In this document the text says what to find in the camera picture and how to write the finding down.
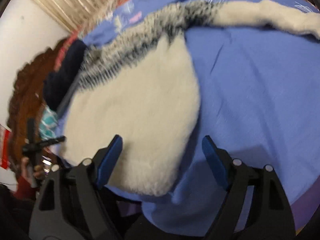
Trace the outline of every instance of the teal patterned fabric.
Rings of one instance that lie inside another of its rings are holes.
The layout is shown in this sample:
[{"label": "teal patterned fabric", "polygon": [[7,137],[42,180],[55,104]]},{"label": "teal patterned fabric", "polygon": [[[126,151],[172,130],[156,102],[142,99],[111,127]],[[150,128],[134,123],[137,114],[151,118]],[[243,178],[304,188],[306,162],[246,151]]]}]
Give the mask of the teal patterned fabric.
[{"label": "teal patterned fabric", "polygon": [[56,135],[53,130],[57,127],[57,124],[58,118],[56,112],[52,111],[48,106],[45,106],[39,125],[41,138],[43,140],[55,138]]}]

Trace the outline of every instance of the silver screw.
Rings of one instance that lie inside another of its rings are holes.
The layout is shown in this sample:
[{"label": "silver screw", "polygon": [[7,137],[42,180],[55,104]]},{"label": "silver screw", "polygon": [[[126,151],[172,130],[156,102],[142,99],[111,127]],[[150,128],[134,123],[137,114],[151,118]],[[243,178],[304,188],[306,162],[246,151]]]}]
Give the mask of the silver screw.
[{"label": "silver screw", "polygon": [[55,164],[55,165],[53,165],[53,166],[51,167],[51,170],[52,170],[53,172],[57,171],[58,169],[59,169],[59,165],[57,165],[57,164]]},{"label": "silver screw", "polygon": [[232,163],[234,166],[240,166],[242,164],[242,161],[240,159],[233,159]]},{"label": "silver screw", "polygon": [[264,168],[266,169],[266,171],[273,171],[273,167],[270,164],[267,164]]},{"label": "silver screw", "polygon": [[86,158],[82,161],[82,164],[84,166],[89,166],[92,163],[92,160],[90,158]]}]

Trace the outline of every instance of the person's hand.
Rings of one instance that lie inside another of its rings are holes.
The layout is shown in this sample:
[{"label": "person's hand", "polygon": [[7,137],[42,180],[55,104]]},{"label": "person's hand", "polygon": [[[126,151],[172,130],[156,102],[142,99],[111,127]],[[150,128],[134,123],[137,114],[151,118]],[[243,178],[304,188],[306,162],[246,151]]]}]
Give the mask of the person's hand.
[{"label": "person's hand", "polygon": [[23,157],[21,159],[21,176],[30,184],[32,184],[32,176],[36,179],[44,179],[44,170],[42,165],[37,165],[35,167],[35,172],[33,174],[30,174],[28,171],[28,165],[29,165],[29,158]]}]

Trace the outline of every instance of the bed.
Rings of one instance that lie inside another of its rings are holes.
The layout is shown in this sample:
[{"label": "bed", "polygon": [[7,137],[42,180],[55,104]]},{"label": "bed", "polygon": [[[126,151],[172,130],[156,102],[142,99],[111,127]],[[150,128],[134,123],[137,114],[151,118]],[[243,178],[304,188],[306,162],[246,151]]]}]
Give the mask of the bed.
[{"label": "bed", "polygon": [[[189,0],[128,0],[111,18],[98,21],[92,31],[79,37],[88,46],[103,46],[147,14],[177,1]],[[274,1],[303,12],[319,12],[305,0]],[[203,236],[225,195],[201,149],[203,136],[210,134],[232,157],[251,166],[270,163],[275,167],[296,228],[302,227],[320,203],[318,41],[269,27],[196,27],[186,32],[186,44],[200,84],[201,108],[174,186],[163,196],[108,187],[121,197],[141,201],[145,217],[161,230]],[[55,136],[64,134],[70,99],[59,108]],[[52,151],[60,154],[59,147]],[[77,164],[74,155],[60,157]],[[238,230],[244,226],[250,194]]]}]

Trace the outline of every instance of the black bracket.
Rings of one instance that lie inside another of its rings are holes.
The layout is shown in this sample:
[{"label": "black bracket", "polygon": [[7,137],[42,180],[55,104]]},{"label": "black bracket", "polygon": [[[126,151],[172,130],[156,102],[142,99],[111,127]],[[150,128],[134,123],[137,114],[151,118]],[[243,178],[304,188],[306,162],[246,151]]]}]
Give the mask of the black bracket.
[{"label": "black bracket", "polygon": [[[203,152],[212,173],[227,195],[204,240],[291,240],[295,237],[291,208],[279,178],[271,165],[257,169],[240,159],[231,159],[205,136]],[[248,186],[254,186],[245,228],[234,233]]]},{"label": "black bracket", "polygon": [[30,238],[120,240],[96,191],[107,184],[121,151],[122,138],[116,135],[76,167],[53,165],[33,209]]}]

